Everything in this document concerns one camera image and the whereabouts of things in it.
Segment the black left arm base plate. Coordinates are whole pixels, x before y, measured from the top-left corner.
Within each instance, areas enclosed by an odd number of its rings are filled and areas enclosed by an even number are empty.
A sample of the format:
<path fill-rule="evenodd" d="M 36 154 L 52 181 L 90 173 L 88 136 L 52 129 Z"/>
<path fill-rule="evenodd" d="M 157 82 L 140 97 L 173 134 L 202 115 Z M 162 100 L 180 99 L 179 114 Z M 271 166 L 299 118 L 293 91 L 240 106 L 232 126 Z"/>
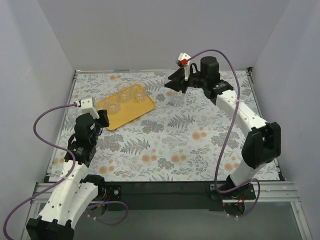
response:
<path fill-rule="evenodd" d="M 122 195 L 122 186 L 121 185 L 106 185 L 103 187 L 100 193 L 91 201 L 89 206 L 93 206 L 95 204 L 100 203 L 98 206 L 87 209 L 86 212 L 95 217 L 100 217 L 104 215 L 104 213 L 108 210 L 107 204 L 101 204 L 109 201 L 120 201 Z"/>

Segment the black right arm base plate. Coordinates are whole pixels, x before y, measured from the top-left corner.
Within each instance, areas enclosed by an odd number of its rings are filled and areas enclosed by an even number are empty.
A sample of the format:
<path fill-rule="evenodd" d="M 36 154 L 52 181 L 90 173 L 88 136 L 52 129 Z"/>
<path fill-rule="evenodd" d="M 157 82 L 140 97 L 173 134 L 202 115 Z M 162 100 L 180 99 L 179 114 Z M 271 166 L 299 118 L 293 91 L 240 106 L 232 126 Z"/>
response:
<path fill-rule="evenodd" d="M 211 184 L 206 187 L 205 192 L 211 200 L 220 202 L 226 215 L 233 218 L 245 216 L 245 201 L 254 200 L 253 206 L 255 206 L 257 198 L 260 196 L 260 192 L 256 193 L 251 183 L 224 194 L 217 192 L 215 186 Z"/>

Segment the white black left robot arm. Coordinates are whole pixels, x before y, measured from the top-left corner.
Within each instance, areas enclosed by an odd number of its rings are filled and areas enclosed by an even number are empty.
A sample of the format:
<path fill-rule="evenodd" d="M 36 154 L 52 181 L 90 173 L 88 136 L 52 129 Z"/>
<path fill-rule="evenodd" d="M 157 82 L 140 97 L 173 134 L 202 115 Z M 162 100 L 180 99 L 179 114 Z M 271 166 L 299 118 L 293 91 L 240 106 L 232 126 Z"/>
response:
<path fill-rule="evenodd" d="M 76 118 L 59 180 L 44 208 L 26 224 L 32 240 L 73 239 L 75 226 L 90 201 L 105 196 L 104 178 L 88 174 L 88 167 L 96 153 L 98 138 L 109 125 L 105 109 L 94 116 L 87 112 Z"/>

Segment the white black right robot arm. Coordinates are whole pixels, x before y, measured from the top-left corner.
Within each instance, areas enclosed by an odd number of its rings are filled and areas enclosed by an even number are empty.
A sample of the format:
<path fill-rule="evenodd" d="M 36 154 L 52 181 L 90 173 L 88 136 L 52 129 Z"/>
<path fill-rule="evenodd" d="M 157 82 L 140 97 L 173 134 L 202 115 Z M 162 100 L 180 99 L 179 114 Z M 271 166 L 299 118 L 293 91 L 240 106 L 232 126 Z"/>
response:
<path fill-rule="evenodd" d="M 202 57 L 200 68 L 190 61 L 189 55 L 181 53 L 176 61 L 179 69 L 168 77 L 164 86 L 183 94 L 188 88 L 201 89 L 207 99 L 231 118 L 231 124 L 240 128 L 246 137 L 242 160 L 226 182 L 215 190 L 221 195 L 242 194 L 256 173 L 281 154 L 281 127 L 276 122 L 267 122 L 240 101 L 240 91 L 221 79 L 215 57 Z"/>

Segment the clear drinking glass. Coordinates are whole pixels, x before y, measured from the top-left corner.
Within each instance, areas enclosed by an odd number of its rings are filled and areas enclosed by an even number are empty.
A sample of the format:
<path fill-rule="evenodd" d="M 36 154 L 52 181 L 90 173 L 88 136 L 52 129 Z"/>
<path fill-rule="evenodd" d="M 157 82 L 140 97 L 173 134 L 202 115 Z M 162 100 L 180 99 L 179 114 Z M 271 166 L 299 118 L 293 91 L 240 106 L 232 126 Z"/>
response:
<path fill-rule="evenodd" d="M 110 95 L 106 98 L 107 110 L 111 114 L 116 114 L 121 110 L 120 96 L 118 94 Z"/>

